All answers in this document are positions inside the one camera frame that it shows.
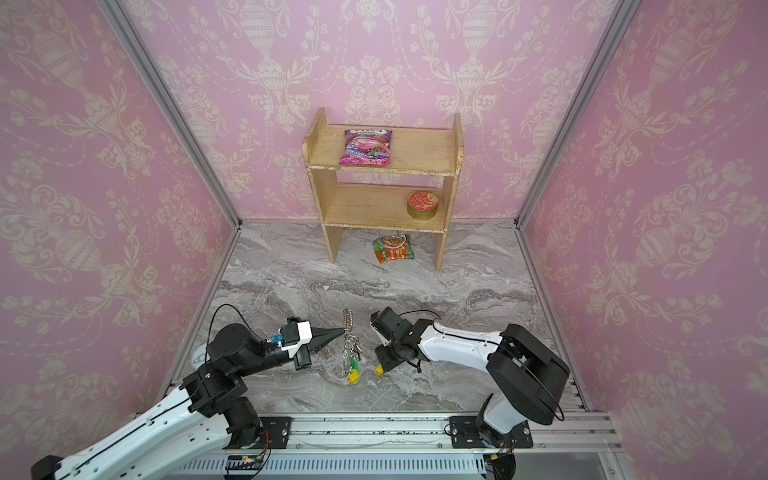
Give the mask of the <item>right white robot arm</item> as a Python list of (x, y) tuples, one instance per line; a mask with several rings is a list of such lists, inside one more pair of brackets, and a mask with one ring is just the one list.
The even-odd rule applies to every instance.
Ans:
[(512, 447), (513, 430), (527, 422), (547, 426), (565, 419), (560, 401), (570, 367), (519, 324), (473, 332), (435, 319), (410, 322), (387, 307), (371, 315), (370, 325), (382, 341), (375, 354), (384, 373), (403, 364), (419, 369), (423, 362), (448, 362), (490, 376), (497, 391), (474, 419), (477, 437), (489, 447)]

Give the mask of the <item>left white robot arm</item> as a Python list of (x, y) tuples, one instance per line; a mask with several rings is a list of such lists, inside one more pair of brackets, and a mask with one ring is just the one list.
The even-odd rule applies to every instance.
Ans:
[(250, 447), (264, 428), (246, 397), (245, 377), (288, 363), (298, 370), (341, 337), (341, 328), (314, 327), (291, 318), (278, 335), (262, 339), (243, 323), (221, 329), (204, 362), (163, 399), (83, 450), (48, 455), (30, 469), (34, 479), (161, 479), (214, 450)]

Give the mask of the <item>green orange snack packet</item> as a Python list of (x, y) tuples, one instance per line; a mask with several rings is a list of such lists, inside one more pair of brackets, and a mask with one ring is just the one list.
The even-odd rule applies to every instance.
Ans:
[(380, 264), (391, 261), (414, 259), (410, 236), (407, 234), (381, 236), (376, 238), (373, 241), (373, 252)]

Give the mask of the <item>round red gold tin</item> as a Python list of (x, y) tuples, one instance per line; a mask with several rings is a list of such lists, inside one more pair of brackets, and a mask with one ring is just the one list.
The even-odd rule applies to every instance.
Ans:
[(420, 221), (429, 220), (437, 214), (439, 198), (431, 191), (414, 191), (407, 198), (406, 208), (412, 218)]

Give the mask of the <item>wooden two-tier shelf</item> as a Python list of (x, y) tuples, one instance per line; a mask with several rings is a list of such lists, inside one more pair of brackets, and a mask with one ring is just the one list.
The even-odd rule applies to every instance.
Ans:
[[(351, 127), (328, 121), (317, 110), (302, 141), (302, 157), (322, 227), (328, 258), (335, 262), (347, 229), (419, 232), (435, 236), (436, 268), (443, 265), (458, 186), (464, 166), (463, 121), (455, 114), (449, 129), (394, 127), (394, 153), (387, 166), (341, 165), (344, 133)], [(407, 212), (407, 198), (416, 189), (405, 185), (340, 182), (337, 174), (374, 173), (440, 178), (437, 212), (417, 220)]]

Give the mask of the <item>pink snack packet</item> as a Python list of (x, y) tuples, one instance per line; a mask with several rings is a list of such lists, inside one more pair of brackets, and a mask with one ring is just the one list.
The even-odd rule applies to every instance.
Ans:
[(339, 164), (342, 166), (389, 165), (392, 136), (392, 130), (381, 128), (346, 130), (345, 146)]

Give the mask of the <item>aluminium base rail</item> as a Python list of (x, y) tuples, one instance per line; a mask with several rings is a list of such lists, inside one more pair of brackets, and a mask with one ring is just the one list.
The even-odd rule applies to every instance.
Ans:
[(164, 448), (125, 479), (630, 479), (611, 421), (569, 413), (487, 447), (471, 413), (304, 413), (264, 418), (270, 445), (180, 456)]

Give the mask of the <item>aluminium corner post left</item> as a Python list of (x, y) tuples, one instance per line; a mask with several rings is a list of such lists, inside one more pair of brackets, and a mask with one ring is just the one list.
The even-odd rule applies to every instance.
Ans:
[(179, 104), (174, 99), (159, 66), (152, 59), (150, 51), (129, 18), (127, 9), (120, 1), (97, 0), (96, 4), (105, 16), (116, 38), (130, 57), (137, 73), (144, 81), (166, 121), (174, 131), (180, 145), (189, 156), (202, 181), (212, 194), (219, 209), (229, 224), (235, 230), (239, 230), (242, 226), (242, 220), (233, 202), (207, 159), (202, 144), (193, 133), (190, 123), (185, 119)]

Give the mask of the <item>aluminium corner post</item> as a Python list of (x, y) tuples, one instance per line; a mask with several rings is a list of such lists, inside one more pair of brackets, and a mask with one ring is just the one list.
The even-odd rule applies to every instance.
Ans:
[(536, 205), (640, 4), (640, 0), (622, 0), (616, 3), (614, 11), (609, 17), (606, 30), (600, 37), (596, 49), (586, 65), (584, 75), (565, 110), (565, 115), (555, 132), (552, 144), (546, 151), (515, 220), (518, 231), (522, 231), (532, 220)]
[(174, 99), (159, 66), (152, 59), (150, 51), (129, 18), (127, 9), (120, 1), (97, 0), (96, 4), (105, 16), (116, 38), (130, 57), (137, 73), (144, 81), (166, 121), (174, 131), (180, 145), (189, 156), (202, 181), (212, 194), (219, 209), (229, 224), (235, 230), (239, 230), (242, 226), (242, 220), (233, 202), (207, 159), (202, 144), (193, 133), (190, 123), (185, 119), (179, 104)]

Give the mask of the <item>aluminium corner post right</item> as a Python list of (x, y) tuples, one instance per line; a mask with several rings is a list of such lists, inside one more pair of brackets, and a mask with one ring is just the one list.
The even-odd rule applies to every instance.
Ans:
[(522, 231), (532, 220), (536, 205), (640, 4), (640, 0), (622, 0), (616, 3), (614, 11), (609, 17), (606, 30), (600, 37), (596, 49), (586, 65), (584, 75), (565, 110), (565, 115), (555, 132), (552, 144), (546, 151), (515, 220), (518, 231)]

